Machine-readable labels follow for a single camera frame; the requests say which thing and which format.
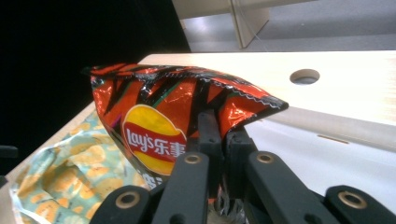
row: red chip bag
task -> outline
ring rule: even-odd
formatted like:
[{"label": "red chip bag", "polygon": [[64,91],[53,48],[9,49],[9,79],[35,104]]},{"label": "red chip bag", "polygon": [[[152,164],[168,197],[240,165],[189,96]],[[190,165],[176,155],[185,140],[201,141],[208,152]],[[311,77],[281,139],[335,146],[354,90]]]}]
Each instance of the red chip bag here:
[{"label": "red chip bag", "polygon": [[85,70],[97,113],[120,150],[154,188],[197,137],[198,114],[213,109],[222,138],[288,104],[251,83],[200,67],[120,63]]}]

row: orange chip bag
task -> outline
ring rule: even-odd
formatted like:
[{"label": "orange chip bag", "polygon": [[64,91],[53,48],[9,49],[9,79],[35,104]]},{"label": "orange chip bag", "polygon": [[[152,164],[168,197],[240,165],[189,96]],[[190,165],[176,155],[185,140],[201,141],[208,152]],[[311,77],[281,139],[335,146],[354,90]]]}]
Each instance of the orange chip bag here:
[{"label": "orange chip bag", "polygon": [[197,137],[198,114],[213,109],[222,138],[288,107],[266,91],[200,67],[120,63],[84,71],[92,76],[97,113],[116,144],[153,189]]}]

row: round hole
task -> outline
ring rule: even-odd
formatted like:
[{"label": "round hole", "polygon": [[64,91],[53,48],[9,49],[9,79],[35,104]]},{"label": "round hole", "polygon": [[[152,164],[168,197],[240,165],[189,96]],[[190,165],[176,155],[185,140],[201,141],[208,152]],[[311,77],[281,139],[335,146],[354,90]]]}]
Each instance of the round hole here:
[{"label": "round hole", "polygon": [[349,191],[341,191],[338,193],[338,198],[344,204],[356,209],[363,209],[367,207],[367,202],[359,195]]},{"label": "round hole", "polygon": [[126,209],[137,205],[140,201],[140,194],[136,191],[122,193],[116,200],[118,208]]},{"label": "round hole", "polygon": [[259,154],[257,155],[257,160],[262,163],[271,163],[274,161],[274,158],[268,154]]},{"label": "round hole", "polygon": [[186,163],[195,164],[201,161],[201,157],[197,155],[190,155],[184,159]]},{"label": "round hole", "polygon": [[186,223],[186,218],[181,214],[172,215],[169,220],[169,224],[184,224]]},{"label": "round hole", "polygon": [[320,73],[313,69],[302,69],[294,72],[290,76],[290,81],[296,85],[310,85],[317,82]]},{"label": "round hole", "polygon": [[319,217],[312,215],[312,214],[306,214],[304,216],[304,220],[307,224],[321,224],[322,221]]}]

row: white surface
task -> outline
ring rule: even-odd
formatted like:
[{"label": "white surface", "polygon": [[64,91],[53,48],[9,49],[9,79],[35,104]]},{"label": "white surface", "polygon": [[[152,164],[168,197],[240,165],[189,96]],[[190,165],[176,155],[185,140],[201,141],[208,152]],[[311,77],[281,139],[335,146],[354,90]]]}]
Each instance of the white surface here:
[{"label": "white surface", "polygon": [[239,47],[245,48],[267,23],[268,7],[306,1],[313,0],[173,0],[172,2],[180,20],[231,13]]},{"label": "white surface", "polygon": [[259,150],[278,155],[309,189],[324,195],[329,187],[348,185],[396,213],[395,152],[329,140],[268,119],[246,129]]},{"label": "white surface", "polygon": [[[195,65],[241,77],[290,104],[276,114],[278,121],[396,151],[395,50],[152,54],[140,63]],[[292,83],[291,74],[302,69],[318,71],[319,80]]]}]

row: table surface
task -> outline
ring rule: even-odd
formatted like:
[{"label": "table surface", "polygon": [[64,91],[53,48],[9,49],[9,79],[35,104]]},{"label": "table surface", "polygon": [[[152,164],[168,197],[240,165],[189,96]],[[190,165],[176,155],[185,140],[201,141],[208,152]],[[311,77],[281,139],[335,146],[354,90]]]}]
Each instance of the table surface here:
[{"label": "table surface", "polygon": [[[154,54],[140,63],[196,65],[242,77],[290,103],[289,112],[279,113],[283,115],[274,121],[309,130],[327,125],[327,133],[338,137],[338,126],[346,125],[346,136],[341,134],[345,139],[375,145],[385,135],[386,144],[376,146],[396,151],[396,140],[390,137],[396,133],[396,51]],[[318,81],[305,86],[292,83],[290,76],[295,72],[312,75],[304,69],[317,71]],[[93,110],[91,103],[40,148],[59,142]],[[7,175],[10,182],[28,160]],[[0,223],[15,223],[8,188],[9,183],[0,189]]]}]

